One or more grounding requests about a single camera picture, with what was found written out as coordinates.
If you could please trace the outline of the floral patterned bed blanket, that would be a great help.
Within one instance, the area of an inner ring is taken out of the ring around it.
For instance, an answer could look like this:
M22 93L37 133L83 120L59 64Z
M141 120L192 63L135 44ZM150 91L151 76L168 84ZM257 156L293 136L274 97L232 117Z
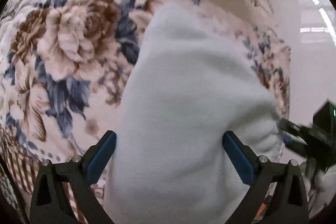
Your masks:
M268 0L9 0L1 12L1 156L26 200L44 160L84 155L108 130L145 31L167 3L233 42L288 115L290 49Z

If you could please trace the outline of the light grey fleece pants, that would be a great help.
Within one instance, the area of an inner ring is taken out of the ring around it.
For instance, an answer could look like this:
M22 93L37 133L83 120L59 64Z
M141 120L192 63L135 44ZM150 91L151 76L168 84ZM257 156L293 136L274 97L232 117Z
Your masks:
M274 95L233 42L167 3L123 91L104 209L115 223L224 223L248 188L222 147L233 131L275 160Z

